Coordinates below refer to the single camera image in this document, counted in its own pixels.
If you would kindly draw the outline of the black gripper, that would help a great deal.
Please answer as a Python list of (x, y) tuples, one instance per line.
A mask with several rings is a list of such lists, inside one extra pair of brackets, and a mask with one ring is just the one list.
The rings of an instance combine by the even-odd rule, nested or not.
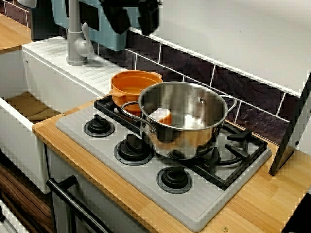
[(112, 29), (119, 35), (123, 34), (130, 26), (129, 16), (124, 5), (139, 5), (140, 17), (138, 18), (141, 32), (149, 36), (159, 27), (159, 5), (162, 0), (101, 0), (103, 11)]

